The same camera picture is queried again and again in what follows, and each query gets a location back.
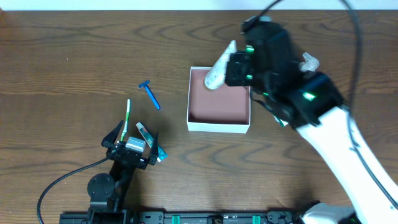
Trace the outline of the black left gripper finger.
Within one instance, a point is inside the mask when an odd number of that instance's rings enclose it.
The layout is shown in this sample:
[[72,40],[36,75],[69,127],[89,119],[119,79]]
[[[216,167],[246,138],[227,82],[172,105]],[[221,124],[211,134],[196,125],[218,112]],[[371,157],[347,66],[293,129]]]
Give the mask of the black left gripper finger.
[[149,154],[149,164],[150,165],[155,165],[155,163],[157,162],[157,159],[159,157],[159,150],[158,150],[158,133],[156,133],[153,142],[152,142],[152,146],[150,148],[150,154]]
[[119,124],[118,124],[110,133],[108,133],[108,134],[103,138],[103,140],[102,140],[102,142],[101,142],[101,145],[102,145],[102,146],[113,146],[113,145],[114,145],[114,143],[115,143],[115,141],[116,141],[116,138],[118,137],[119,132],[120,132],[120,130],[121,130],[121,128],[122,128],[123,122],[124,122],[124,121],[121,120],[121,121],[119,122]]

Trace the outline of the teal toothpaste tube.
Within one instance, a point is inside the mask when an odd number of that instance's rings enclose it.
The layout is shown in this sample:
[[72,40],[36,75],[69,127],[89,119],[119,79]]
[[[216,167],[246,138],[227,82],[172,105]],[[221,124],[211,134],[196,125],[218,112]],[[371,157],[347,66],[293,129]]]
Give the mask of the teal toothpaste tube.
[[[150,132],[146,129],[146,127],[141,123],[138,122],[136,124],[138,131],[140,132],[141,136],[144,138],[145,142],[148,144],[149,147],[152,147],[154,142],[154,137],[151,135]],[[162,162],[168,157],[168,154],[163,150],[161,146],[158,146],[158,162]]]

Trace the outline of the white lotion tube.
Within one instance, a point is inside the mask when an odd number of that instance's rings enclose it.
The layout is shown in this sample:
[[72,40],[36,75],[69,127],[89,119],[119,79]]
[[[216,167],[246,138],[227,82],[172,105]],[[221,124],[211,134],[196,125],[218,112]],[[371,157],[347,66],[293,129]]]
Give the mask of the white lotion tube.
[[204,84],[209,90],[218,89],[222,84],[224,84],[226,77],[226,67],[229,62],[229,57],[231,54],[237,51],[236,41],[232,40],[225,51],[221,54],[219,59],[213,65],[211,70],[206,74],[204,79]]

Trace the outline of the blue disposable razor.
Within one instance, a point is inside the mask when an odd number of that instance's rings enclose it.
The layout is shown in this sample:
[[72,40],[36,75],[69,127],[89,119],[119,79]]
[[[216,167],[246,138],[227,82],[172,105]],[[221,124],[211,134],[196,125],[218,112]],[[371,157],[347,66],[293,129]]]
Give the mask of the blue disposable razor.
[[157,110],[160,110],[160,104],[157,101],[157,99],[156,99],[155,95],[153,94],[152,90],[150,89],[149,83],[150,83],[150,80],[146,80],[143,83],[139,84],[138,88],[144,88],[146,93],[148,94],[150,100],[153,102],[155,108]]

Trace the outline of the green white soap packet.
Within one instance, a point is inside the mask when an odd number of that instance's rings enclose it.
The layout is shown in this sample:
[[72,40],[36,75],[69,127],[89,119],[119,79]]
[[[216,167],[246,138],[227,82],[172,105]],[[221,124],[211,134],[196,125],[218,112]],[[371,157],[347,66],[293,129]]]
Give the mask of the green white soap packet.
[[275,120],[280,124],[281,127],[286,126],[287,123],[286,123],[285,121],[279,119],[279,118],[276,117],[276,116],[275,116],[274,118],[275,118]]

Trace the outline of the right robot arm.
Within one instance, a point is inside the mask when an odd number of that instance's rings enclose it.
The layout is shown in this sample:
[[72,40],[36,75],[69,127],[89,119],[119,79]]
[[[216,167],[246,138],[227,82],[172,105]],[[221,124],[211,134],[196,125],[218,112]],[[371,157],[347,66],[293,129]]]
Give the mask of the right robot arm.
[[396,223],[397,185],[368,147],[352,110],[310,54],[299,61],[289,33],[267,16],[241,27],[246,48],[231,41],[211,67],[190,71],[188,118],[201,130],[236,133],[250,122],[250,101],[291,126],[319,153],[351,206],[313,203],[299,213],[270,212],[267,223]]

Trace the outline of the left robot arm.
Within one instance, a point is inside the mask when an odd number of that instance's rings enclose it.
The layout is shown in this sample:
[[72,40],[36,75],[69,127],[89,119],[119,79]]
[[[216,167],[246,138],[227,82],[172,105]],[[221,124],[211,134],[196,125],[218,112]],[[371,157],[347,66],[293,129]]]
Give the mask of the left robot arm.
[[106,159],[113,161],[108,173],[93,176],[87,186],[90,196],[88,218],[84,223],[137,223],[135,212],[124,208],[124,201],[133,173],[136,169],[144,170],[147,165],[154,165],[159,156],[157,138],[154,138],[150,154],[143,157],[143,150],[134,149],[125,141],[117,141],[123,126],[120,123],[107,134],[101,145],[107,149]]

